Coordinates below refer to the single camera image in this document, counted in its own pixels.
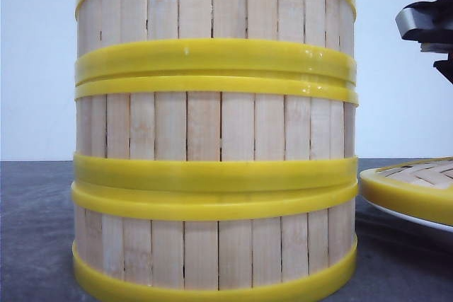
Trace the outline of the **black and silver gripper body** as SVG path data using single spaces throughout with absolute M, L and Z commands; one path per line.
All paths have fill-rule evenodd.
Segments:
M 447 54 L 433 66 L 452 81 L 452 0 L 419 1 L 396 16 L 401 38 L 420 43 L 422 52 Z

